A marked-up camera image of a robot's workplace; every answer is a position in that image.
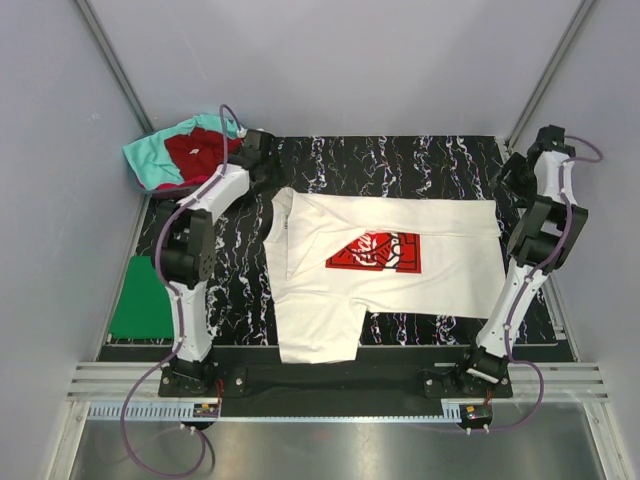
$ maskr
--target black marble-patterned surface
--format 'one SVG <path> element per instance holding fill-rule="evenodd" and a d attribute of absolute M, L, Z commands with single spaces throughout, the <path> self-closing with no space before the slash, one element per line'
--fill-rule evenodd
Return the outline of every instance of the black marble-patterned surface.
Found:
<path fill-rule="evenodd" d="M 276 151 L 284 180 L 299 192 L 390 198 L 492 199 L 498 204 L 503 251 L 518 217 L 504 190 L 492 193 L 490 178 L 501 165 L 493 137 L 282 138 Z M 209 282 L 207 311 L 214 343 L 277 344 L 263 235 L 271 198 L 279 187 L 249 194 L 216 224 L 217 259 Z M 151 255 L 155 206 L 151 200 L 137 255 Z M 405 313 L 367 314 L 362 345 L 467 344 L 483 320 Z M 527 312 L 520 343 L 555 343 L 543 295 Z M 158 344 L 161 340 L 143 343 Z M 111 343 L 131 343 L 112 340 Z"/>

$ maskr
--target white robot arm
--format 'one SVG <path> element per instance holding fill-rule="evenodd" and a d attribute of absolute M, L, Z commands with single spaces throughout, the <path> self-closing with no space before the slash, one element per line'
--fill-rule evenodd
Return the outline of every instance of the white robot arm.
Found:
<path fill-rule="evenodd" d="M 160 395 L 192 396 L 208 390 L 215 381 L 205 301 L 206 285 L 215 264 L 214 224 L 252 185 L 271 174 L 272 141 L 273 135 L 269 133 L 249 130 L 238 154 L 229 157 L 224 175 L 222 166 L 214 173 L 219 176 L 215 187 L 208 188 L 205 184 L 179 202 L 165 201 L 158 205 L 156 242 L 163 238 L 160 266 L 170 285 L 167 293 L 175 332 L 174 350 L 180 347 L 163 370 L 162 383 L 166 388 L 161 387 Z M 185 205 L 189 206 L 170 224 L 163 237 L 160 234 L 163 226 Z"/>
<path fill-rule="evenodd" d="M 526 209 L 507 246 L 509 268 L 498 301 L 475 344 L 451 374 L 463 394 L 477 397 L 506 377 L 509 352 L 531 301 L 549 274 L 564 264 L 587 221 L 587 210 L 573 196 L 572 157 L 575 149 L 565 145 L 564 129 L 551 125 L 540 129 L 526 158 L 514 154 L 494 179 Z"/>

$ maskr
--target gray wall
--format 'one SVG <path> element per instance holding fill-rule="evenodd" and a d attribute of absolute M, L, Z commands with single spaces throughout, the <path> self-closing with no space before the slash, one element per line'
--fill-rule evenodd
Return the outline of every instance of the gray wall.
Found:
<path fill-rule="evenodd" d="M 506 136 L 578 3 L 92 0 L 156 127 L 278 135 Z"/>
<path fill-rule="evenodd" d="M 580 352 L 602 367 L 640 473 L 638 19 L 635 0 L 600 2 L 518 146 L 526 150 L 539 127 L 554 123 L 607 156 L 574 168 L 576 198 L 589 221 L 558 279 Z"/>
<path fill-rule="evenodd" d="M 0 65 L 0 476 L 39 479 L 119 279 L 140 131 L 69 0 L 3 2 Z"/>

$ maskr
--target purple cable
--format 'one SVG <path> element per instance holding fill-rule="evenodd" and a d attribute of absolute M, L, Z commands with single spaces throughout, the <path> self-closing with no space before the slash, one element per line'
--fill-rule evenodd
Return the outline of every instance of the purple cable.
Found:
<path fill-rule="evenodd" d="M 166 428 L 166 429 L 156 433 L 153 437 L 149 438 L 145 443 L 143 443 L 139 447 L 134 448 L 133 451 L 137 454 L 137 453 L 141 452 L 142 450 L 146 449 L 149 445 L 151 445 L 153 442 L 155 442 L 159 438 L 162 438 L 162 437 L 168 435 L 169 433 L 176 432 L 178 430 L 182 430 L 182 428 L 180 426 L 173 426 L 173 427 Z M 215 452 L 213 450 L 213 445 L 211 444 L 211 440 L 209 440 L 206 435 L 205 435 L 204 438 L 205 438 L 205 441 L 206 441 L 207 448 L 209 449 L 209 453 L 211 454 L 211 459 L 213 460 L 211 462 L 211 468 L 210 468 L 210 470 L 213 471 L 213 468 L 215 467 Z M 118 459 L 115 459 L 115 460 L 105 458 L 101 453 L 102 450 L 104 450 L 104 448 L 102 448 L 100 445 L 96 445 L 96 450 L 98 452 L 98 457 L 100 457 L 100 460 L 102 460 L 102 462 L 104 462 L 106 464 L 109 464 L 109 465 L 119 465 L 122 462 L 125 462 L 125 461 L 131 459 L 131 457 L 128 454 L 125 455 L 124 457 L 121 457 L 121 458 L 118 458 Z"/>
<path fill-rule="evenodd" d="M 231 110 L 231 108 L 229 108 L 229 106 L 225 104 L 220 105 L 219 116 L 221 120 L 220 123 L 222 126 L 222 136 L 224 138 L 224 141 L 222 142 L 222 145 L 223 145 L 222 169 L 220 170 L 220 173 L 218 173 L 217 175 L 214 173 L 214 176 L 212 176 L 212 178 L 207 180 L 202 185 L 202 187 L 204 188 L 201 192 L 199 190 L 196 191 L 197 195 L 195 195 L 192 199 L 182 204 L 180 208 L 178 208 L 173 213 L 173 215 L 169 217 L 169 220 L 167 220 L 167 222 L 162 227 L 162 230 L 160 231 L 160 235 L 158 236 L 158 243 L 156 244 L 156 250 L 154 252 L 155 268 L 156 268 L 156 274 L 158 275 L 158 278 L 167 289 L 171 290 L 171 292 L 173 292 L 173 294 L 178 297 L 176 300 L 176 310 L 178 311 L 178 342 L 176 343 L 175 347 L 171 350 L 171 353 L 167 355 L 166 358 L 160 360 L 156 365 L 151 367 L 144 375 L 142 375 L 138 379 L 138 381 L 133 385 L 133 387 L 131 387 L 131 390 L 129 390 L 129 393 L 127 393 L 124 403 L 122 404 L 122 413 L 120 414 L 120 433 L 122 434 L 122 442 L 124 443 L 124 448 L 127 451 L 127 454 L 129 455 L 131 460 L 133 460 L 133 462 L 136 465 L 138 465 L 142 470 L 162 478 L 187 478 L 193 475 L 193 473 L 195 473 L 195 471 L 198 470 L 198 468 L 200 468 L 200 465 L 202 465 L 202 462 L 204 461 L 204 456 L 206 453 L 206 445 L 208 442 L 207 437 L 200 430 L 194 430 L 198 434 L 200 441 L 202 442 L 202 452 L 200 454 L 200 458 L 198 459 L 198 461 L 189 470 L 182 473 L 160 472 L 159 470 L 155 470 L 154 468 L 151 468 L 148 465 L 146 465 L 144 462 L 142 462 L 142 460 L 140 460 L 136 455 L 135 450 L 131 447 L 131 444 L 129 443 L 129 439 L 127 437 L 125 413 L 127 411 L 129 402 L 131 401 L 131 398 L 133 397 L 138 387 L 142 385 L 142 383 L 149 377 L 149 375 L 151 375 L 153 372 L 161 368 L 162 365 L 169 362 L 176 355 L 178 355 L 178 352 L 182 348 L 182 344 L 184 342 L 184 310 L 182 308 L 182 300 L 180 299 L 180 296 L 179 296 L 180 292 L 176 287 L 171 285 L 162 274 L 162 269 L 160 267 L 160 254 L 162 252 L 162 245 L 164 244 L 164 240 L 167 237 L 167 234 L 169 233 L 169 229 L 171 228 L 171 225 L 176 220 L 176 218 L 178 218 L 191 205 L 193 205 L 198 200 L 200 200 L 202 195 L 211 191 L 211 189 L 220 181 L 220 179 L 227 172 L 227 162 L 229 161 L 229 135 L 227 130 L 227 122 L 224 118 L 225 110 L 227 110 L 229 114 L 231 114 L 231 116 L 233 117 L 233 120 L 236 124 L 236 128 L 240 127 L 240 122 L 238 121 L 238 117 L 236 117 L 236 114 L 233 113 L 233 110 Z"/>
<path fill-rule="evenodd" d="M 585 140 L 582 137 L 576 137 L 575 135 L 565 135 L 564 138 L 568 138 L 569 140 L 577 140 L 578 142 L 589 147 L 593 152 L 598 156 L 598 158 L 589 158 L 589 157 L 573 157 L 571 160 L 577 160 L 579 162 L 587 162 L 587 163 L 599 163 L 604 160 L 604 154 L 602 150 L 596 147 L 593 143 Z"/>

